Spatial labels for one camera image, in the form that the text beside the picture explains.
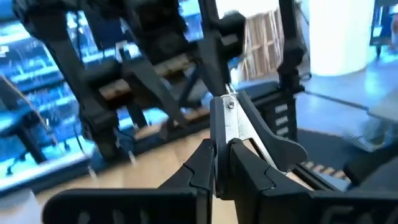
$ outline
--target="gray floor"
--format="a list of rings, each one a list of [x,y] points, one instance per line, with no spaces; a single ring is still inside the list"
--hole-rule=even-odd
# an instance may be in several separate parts
[[[374,49],[370,49],[370,62],[362,71],[340,77],[314,76],[305,87],[314,93],[372,106],[398,86],[398,55],[388,54],[386,50],[379,60],[374,60]]]

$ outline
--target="desk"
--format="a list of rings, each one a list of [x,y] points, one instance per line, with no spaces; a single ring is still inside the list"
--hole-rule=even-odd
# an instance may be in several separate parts
[[[71,182],[36,195],[43,205],[54,194],[72,188],[150,188],[158,187],[192,155],[202,139],[209,138],[209,130],[204,130],[183,139],[166,144],[157,149],[141,154],[136,163],[123,164],[107,170],[92,178],[84,176]],[[294,174],[288,176],[305,185]],[[237,223],[233,201],[213,200],[213,223]]]

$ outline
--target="floor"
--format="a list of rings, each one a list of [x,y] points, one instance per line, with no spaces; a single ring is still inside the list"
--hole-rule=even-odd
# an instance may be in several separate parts
[[[398,68],[397,56],[386,54],[383,52],[379,60],[374,60],[374,55],[370,50],[369,66],[360,72],[341,77],[312,77],[311,80],[304,82],[306,90],[319,95],[329,96],[340,100],[356,103],[364,106],[371,106],[378,99],[386,95],[395,86],[398,86],[398,76],[394,73]],[[301,73],[308,71],[308,64],[303,63],[300,66]],[[364,110],[359,110],[352,106],[347,106],[334,101],[326,100],[318,96],[301,93],[297,95],[297,124],[299,128],[328,133],[332,135],[341,136],[345,131],[360,133],[361,125],[368,119]],[[161,117],[164,117],[159,111],[153,111],[147,114],[153,123],[156,123]],[[121,121],[121,128],[131,125],[130,119]],[[70,152],[65,152],[62,148],[49,147],[44,149],[51,152],[53,157],[60,157],[63,153],[67,156],[61,156],[49,162],[46,166],[54,167],[56,163],[65,164],[71,163],[77,159],[90,156],[93,152],[94,145],[90,142],[80,140],[83,143],[85,152],[82,153],[77,146],[76,139],[70,139]],[[45,171],[34,164],[32,158],[28,155],[25,162],[20,162],[13,170],[17,172],[16,175],[6,177],[6,167],[11,162],[0,163],[0,191],[8,188],[15,183],[26,181],[34,178],[37,175],[43,175]]]

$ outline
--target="black metal frame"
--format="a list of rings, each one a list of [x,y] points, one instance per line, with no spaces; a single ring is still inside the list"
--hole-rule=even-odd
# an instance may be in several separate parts
[[[256,113],[254,105],[248,104]],[[219,108],[211,110],[214,115]],[[212,123],[212,127],[224,123],[213,122],[217,124]],[[373,224],[398,220],[395,192],[306,189],[251,152],[241,139],[232,139],[224,149],[214,143],[214,139],[202,140],[193,155],[157,189],[65,190],[46,203],[42,221],[207,224],[212,219],[214,179],[216,197],[234,201],[239,224]],[[220,163],[220,153],[226,156],[225,164]],[[225,172],[224,178],[217,175],[220,172]]]
[[[215,6],[214,5],[202,6],[201,8],[208,9],[208,7],[215,7]],[[205,14],[205,15],[202,13],[202,17],[205,16],[205,17],[209,17],[209,18],[214,18],[215,13],[217,13],[217,11],[208,9],[207,13],[208,14]],[[38,19],[39,20],[48,19],[48,17],[38,18]],[[73,47],[70,47],[71,46],[70,40],[62,40],[62,41],[64,41],[64,46],[69,46],[69,47],[67,47],[68,49],[73,49]],[[292,42],[297,43],[297,41],[294,38],[290,39],[289,41],[290,41],[290,43],[292,43]],[[56,52],[62,51],[63,47],[61,45],[58,45],[58,46],[60,47],[59,49],[54,49],[53,47],[49,46],[49,50],[52,52],[52,54],[57,55]],[[285,53],[288,54],[289,52],[294,50],[295,47],[297,47],[297,46],[298,46],[297,44],[289,44],[288,46],[285,46]],[[66,55],[70,55],[72,53],[73,53],[72,64],[76,65],[74,68],[74,71],[62,71],[62,72],[67,72],[68,74],[71,74],[71,73],[76,72],[76,68],[79,68],[79,67],[81,68],[81,63],[80,63],[80,61],[78,62],[78,58],[76,58],[75,52],[69,52]],[[56,57],[56,58],[54,58],[54,60],[59,62],[59,60],[64,58],[65,52],[62,52],[61,54],[58,54],[58,55],[61,58]],[[71,63],[71,61],[67,62],[67,64],[65,64],[65,67],[71,66],[70,63]],[[291,61],[287,62],[287,63],[290,66],[294,66],[294,67],[297,66],[297,65],[293,65],[293,63]],[[292,71],[292,69],[286,69],[286,67],[287,66],[284,65],[285,69],[283,71],[281,71],[281,75],[289,74],[289,72]],[[67,80],[68,83],[77,82],[77,81],[78,80]],[[269,101],[269,99],[283,98],[286,94],[293,95],[300,91],[303,91],[303,87],[298,85],[298,80],[295,80],[294,82],[289,82],[288,84],[284,83],[283,90],[280,88],[273,88],[271,91],[262,92],[259,95],[253,96],[254,98],[252,100],[256,106],[261,106],[261,105],[267,103]],[[189,125],[188,125],[188,127],[189,127],[188,129],[182,129],[179,126],[175,127],[173,130],[171,130],[171,132],[167,136],[167,139],[164,139],[162,136],[159,136],[159,133],[158,133],[158,134],[155,134],[152,136],[148,136],[144,139],[135,141],[134,142],[135,146],[134,146],[134,150],[133,150],[134,154],[138,155],[140,153],[151,150],[153,147],[161,146],[168,142],[174,141],[178,138],[182,138],[189,134],[193,134],[197,131],[200,131],[202,129],[206,129],[209,127],[209,123],[210,123],[209,117],[208,117],[208,115],[205,115],[205,116],[201,116],[197,119],[190,121]],[[73,164],[70,167],[66,167],[64,169],[57,170],[51,174],[47,174],[46,176],[39,177],[35,180],[30,180],[30,181],[15,185],[15,186],[11,187],[10,189],[7,189],[7,190],[1,192],[0,195],[9,194],[11,192],[15,192],[19,189],[23,189],[23,188],[27,188],[27,187],[31,188],[35,193],[39,193],[45,189],[49,189],[51,187],[54,187],[55,185],[61,184],[62,182],[72,180],[76,177],[86,175],[88,173],[87,166],[89,164],[97,172],[101,172],[102,170],[105,170],[105,169],[113,166],[113,163],[105,163],[98,154],[95,154],[91,160],[87,159],[87,160],[81,161],[77,164]],[[308,172],[310,172],[310,171],[307,170],[306,168],[302,167],[302,169],[301,168],[297,169],[297,171],[295,173],[296,173],[296,175],[298,175],[301,173],[304,174],[304,173],[308,173]],[[317,176],[313,176],[308,179],[314,180],[313,181],[314,183],[312,184],[312,187],[314,187],[314,188],[318,187],[321,189],[321,188],[325,188],[325,185],[327,185],[326,184],[327,182],[325,180],[323,180],[321,177],[317,178]]]
[[[295,44],[292,44],[292,42],[296,42],[293,36],[297,36],[297,23],[294,21],[294,17],[289,17],[289,15],[293,15],[294,12],[293,10],[293,2],[289,3],[286,1],[281,1],[281,9],[282,10],[282,20],[284,23],[284,29],[289,30],[289,49],[292,50],[292,45],[296,47]],[[203,18],[203,26],[204,27],[211,27],[212,24],[216,21],[218,18],[218,12],[216,10],[216,3],[213,0],[205,0],[205,1],[200,1],[200,8],[201,8],[201,16]],[[53,88],[62,85],[64,82],[67,82],[69,86],[72,89],[72,92],[75,94],[77,100],[79,101],[80,95],[91,95],[90,91],[88,91],[88,88],[84,88],[80,84],[80,80],[78,77],[76,77],[76,72],[79,71],[79,68],[82,68],[82,64],[77,57],[77,54],[74,52],[74,50],[71,51],[72,49],[72,43],[70,39],[65,39],[66,34],[66,29],[63,26],[58,26],[59,22],[55,21],[62,21],[63,19],[61,18],[63,13],[58,12],[53,12],[52,15],[49,16],[44,16],[44,17],[36,17],[32,22],[35,25],[35,28],[38,30],[38,34],[43,34],[41,38],[44,37],[51,37],[51,35],[45,35],[48,32],[49,26],[53,27],[57,31],[56,36],[52,36],[51,39],[46,39],[47,41],[47,48],[49,49],[50,53],[52,54],[54,60],[56,61],[57,65],[60,68],[64,68],[67,70],[62,70],[62,72],[66,75],[64,75],[64,79],[61,78],[55,78],[49,82],[44,83],[42,86],[37,87],[37,86],[24,86],[21,91],[23,93],[29,93],[32,91],[37,91],[39,89],[43,88]],[[284,84],[282,82],[283,77],[286,77],[286,75],[282,75],[281,78],[281,84]],[[87,93],[80,93],[76,95],[76,90],[83,90],[84,92]],[[142,113],[142,110],[137,107],[134,103],[128,104],[127,110],[131,116],[131,118],[134,118],[134,122],[138,125],[139,128],[144,127],[147,125],[147,121],[145,120],[145,117]]]

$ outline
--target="wooden surface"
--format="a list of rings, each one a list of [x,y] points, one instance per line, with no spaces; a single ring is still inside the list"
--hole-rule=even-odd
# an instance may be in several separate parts
[[[174,76],[176,71],[185,70],[192,66],[192,58],[187,54],[181,54],[177,57],[166,60],[154,66],[155,72],[168,79]],[[116,80],[110,84],[99,88],[99,92],[106,100],[111,100],[126,93],[133,93],[134,90],[130,89],[129,84],[124,79]]]
[[[42,192],[36,195],[37,200],[43,205],[57,192],[72,188],[156,188],[180,168],[203,139],[209,137],[209,130],[204,130],[187,138],[179,139],[140,155],[134,163],[120,165],[95,178],[87,175]],[[288,176],[301,182],[293,174],[288,174]],[[232,201],[226,202],[214,198],[213,223],[237,223]]]

